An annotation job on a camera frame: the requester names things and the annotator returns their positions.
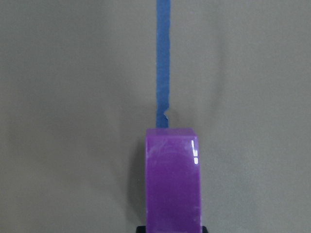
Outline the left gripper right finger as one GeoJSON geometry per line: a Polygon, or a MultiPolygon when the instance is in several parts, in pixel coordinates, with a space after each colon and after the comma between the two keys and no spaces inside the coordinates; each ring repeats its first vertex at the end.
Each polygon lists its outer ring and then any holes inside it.
{"type": "Polygon", "coordinates": [[[208,230],[205,226],[202,226],[202,233],[208,233],[208,230]]]}

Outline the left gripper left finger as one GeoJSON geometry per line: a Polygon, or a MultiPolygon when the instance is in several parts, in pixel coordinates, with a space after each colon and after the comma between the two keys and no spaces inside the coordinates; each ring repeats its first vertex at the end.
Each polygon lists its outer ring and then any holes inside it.
{"type": "Polygon", "coordinates": [[[146,233],[146,226],[137,226],[136,233],[146,233]]]}

